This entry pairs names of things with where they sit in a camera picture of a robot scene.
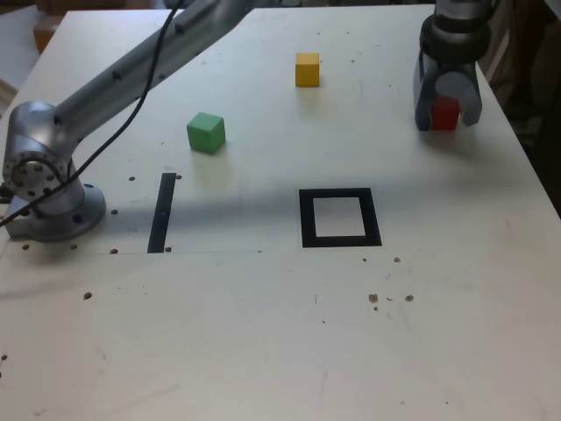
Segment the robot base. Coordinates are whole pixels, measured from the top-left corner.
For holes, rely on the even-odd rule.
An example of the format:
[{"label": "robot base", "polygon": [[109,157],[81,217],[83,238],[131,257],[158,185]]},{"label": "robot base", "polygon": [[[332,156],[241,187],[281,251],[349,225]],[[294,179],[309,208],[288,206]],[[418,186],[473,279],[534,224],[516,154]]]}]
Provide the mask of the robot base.
[{"label": "robot base", "polygon": [[[29,215],[17,217],[6,225],[12,239],[34,239],[41,242],[73,239],[90,230],[105,215],[105,198],[102,191],[91,184],[83,184],[83,203],[69,213],[53,217],[39,216],[33,210]],[[27,202],[14,196],[6,217],[23,208]]]}]

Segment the black rectangle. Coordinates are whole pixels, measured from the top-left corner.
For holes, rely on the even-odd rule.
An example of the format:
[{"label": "black rectangle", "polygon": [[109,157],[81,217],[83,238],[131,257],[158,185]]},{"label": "black rectangle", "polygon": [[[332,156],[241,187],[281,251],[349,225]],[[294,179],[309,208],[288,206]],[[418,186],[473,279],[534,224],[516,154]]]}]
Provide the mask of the black rectangle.
[{"label": "black rectangle", "polygon": [[[370,189],[306,189],[300,190],[300,221],[302,247],[361,247],[381,246],[382,239],[374,211]],[[317,237],[314,199],[331,197],[356,197],[360,202],[365,235],[349,237]]]},{"label": "black rectangle", "polygon": [[174,200],[175,173],[163,173],[160,181],[160,191],[156,201],[156,210],[152,220],[152,230],[148,240],[148,253],[164,253],[166,245],[167,224],[172,212]]}]

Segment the green cube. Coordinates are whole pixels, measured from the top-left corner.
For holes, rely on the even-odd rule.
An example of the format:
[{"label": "green cube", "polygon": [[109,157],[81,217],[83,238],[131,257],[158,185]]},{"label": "green cube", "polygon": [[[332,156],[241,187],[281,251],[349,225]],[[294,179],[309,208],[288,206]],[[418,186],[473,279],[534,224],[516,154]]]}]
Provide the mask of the green cube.
[{"label": "green cube", "polygon": [[204,153],[215,153],[226,141],[224,119],[199,112],[187,125],[191,149]]}]

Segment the wooden table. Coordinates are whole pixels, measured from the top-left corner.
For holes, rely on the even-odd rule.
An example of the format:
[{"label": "wooden table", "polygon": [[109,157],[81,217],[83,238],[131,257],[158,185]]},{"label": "wooden table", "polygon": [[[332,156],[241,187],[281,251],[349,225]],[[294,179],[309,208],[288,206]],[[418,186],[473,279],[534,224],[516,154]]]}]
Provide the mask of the wooden table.
[{"label": "wooden table", "polygon": [[[0,231],[0,418],[559,419],[561,224],[481,75],[478,125],[416,130],[432,10],[254,11],[88,169],[108,204],[96,229],[52,245]],[[68,13],[15,103],[59,103],[165,17]],[[295,88],[296,52],[321,54],[320,88]],[[217,156],[189,149],[199,111],[224,117]],[[147,253],[163,173],[181,175],[172,251]],[[335,240],[364,228],[352,195],[371,192],[382,246],[302,247],[305,189],[361,189],[305,196]]]}]

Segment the cable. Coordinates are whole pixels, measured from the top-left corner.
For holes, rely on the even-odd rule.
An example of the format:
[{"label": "cable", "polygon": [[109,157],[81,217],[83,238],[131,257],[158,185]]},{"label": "cable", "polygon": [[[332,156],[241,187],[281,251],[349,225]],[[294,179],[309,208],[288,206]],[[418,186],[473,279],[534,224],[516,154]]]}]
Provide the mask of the cable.
[{"label": "cable", "polygon": [[118,128],[118,130],[113,134],[113,136],[108,138],[105,141],[105,143],[103,143],[99,148],[97,148],[97,150],[90,155],[90,157],[86,160],[86,162],[84,162],[82,164],[82,166],[76,170],[75,173],[73,173],[69,178],[67,178],[67,180],[65,182],[59,184],[57,187],[50,190],[48,193],[45,193],[43,196],[40,196],[37,199],[33,200],[32,202],[29,202],[26,206],[20,208],[19,210],[12,213],[11,215],[9,215],[4,220],[0,221],[0,227],[3,227],[6,224],[9,224],[11,221],[16,219],[17,217],[20,217],[20,216],[24,215],[26,212],[29,212],[29,210],[31,208],[37,206],[40,203],[43,203],[46,199],[48,199],[52,195],[57,194],[59,191],[63,190],[67,186],[69,186],[72,182],[76,181],[78,179],[78,177],[86,170],[86,168],[89,167],[89,165],[105,149],[107,149],[111,145],[111,143],[113,143],[126,130],[126,128],[129,125],[131,125],[132,120],[134,120],[134,118],[137,116],[138,112],[140,111],[140,108],[142,108],[142,104],[146,100],[146,96],[148,95],[148,91],[150,90],[150,87],[152,86],[154,74],[156,73],[156,67],[158,65],[158,59],[160,58],[161,48],[164,44],[164,38],[165,38],[165,35],[166,35],[167,28],[171,24],[171,21],[174,18],[175,13],[179,10],[180,7],[183,6],[184,1],[185,0],[178,0],[177,4],[173,7],[173,9],[167,15],[166,22],[164,23],[164,25],[160,29],[160,35],[158,36],[158,40],[156,41],[156,46],[154,48],[154,55],[153,55],[153,58],[152,58],[152,64],[150,65],[150,70],[148,70],[148,78],[146,80],[146,86],[144,87],[144,91],[142,92],[142,95],[140,96],[140,99],[138,100],[137,106],[134,107],[134,110],[132,111],[131,115],[126,119],[126,121],[123,123],[123,125],[121,125],[121,127]]}]

